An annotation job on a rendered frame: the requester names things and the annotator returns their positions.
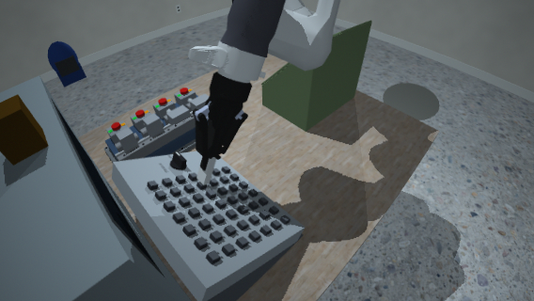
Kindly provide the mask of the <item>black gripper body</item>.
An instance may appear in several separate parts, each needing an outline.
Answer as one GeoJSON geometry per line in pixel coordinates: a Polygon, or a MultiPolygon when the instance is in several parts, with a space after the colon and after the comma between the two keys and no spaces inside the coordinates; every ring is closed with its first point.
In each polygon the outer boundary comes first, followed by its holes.
{"type": "Polygon", "coordinates": [[[251,83],[228,79],[219,74],[218,71],[214,73],[210,85],[210,97],[205,102],[205,105],[207,105],[211,101],[208,114],[210,120],[217,124],[222,108],[226,108],[228,111],[224,123],[227,123],[228,115],[232,108],[238,111],[238,115],[243,109],[243,103],[248,99],[251,88],[251,83]]]}

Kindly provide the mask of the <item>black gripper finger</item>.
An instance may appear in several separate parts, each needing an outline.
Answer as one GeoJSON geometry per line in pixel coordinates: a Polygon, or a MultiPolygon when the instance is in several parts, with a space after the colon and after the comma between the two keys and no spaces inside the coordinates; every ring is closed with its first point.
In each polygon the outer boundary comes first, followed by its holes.
{"type": "Polygon", "coordinates": [[[229,145],[231,144],[234,136],[237,134],[238,130],[240,129],[243,122],[248,118],[248,115],[241,110],[241,112],[237,115],[238,111],[235,108],[232,108],[230,110],[230,113],[228,115],[227,123],[224,123],[223,128],[220,130],[214,156],[213,156],[213,162],[212,162],[212,168],[210,171],[210,175],[207,181],[207,184],[210,183],[213,168],[216,162],[216,159],[219,160],[221,156],[219,154],[225,154],[228,150],[229,145]],[[237,115],[237,116],[236,116],[237,115]],[[225,144],[225,145],[224,145],[225,144]],[[222,147],[223,146],[223,147],[222,147]]]}
{"type": "Polygon", "coordinates": [[[228,114],[227,109],[222,108],[217,124],[214,123],[208,118],[210,103],[211,101],[199,110],[193,110],[193,115],[196,120],[196,151],[202,155],[196,178],[203,185],[207,184],[218,136],[228,114]]]}

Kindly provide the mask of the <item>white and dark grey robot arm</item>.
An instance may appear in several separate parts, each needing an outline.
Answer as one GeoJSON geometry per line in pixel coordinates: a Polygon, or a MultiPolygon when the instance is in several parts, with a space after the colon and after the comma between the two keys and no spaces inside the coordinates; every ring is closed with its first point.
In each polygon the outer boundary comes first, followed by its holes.
{"type": "Polygon", "coordinates": [[[339,4],[319,0],[313,14],[302,0],[233,0],[218,46],[196,46],[188,57],[242,83],[265,77],[268,54],[303,71],[316,69],[331,52],[339,4]]]}

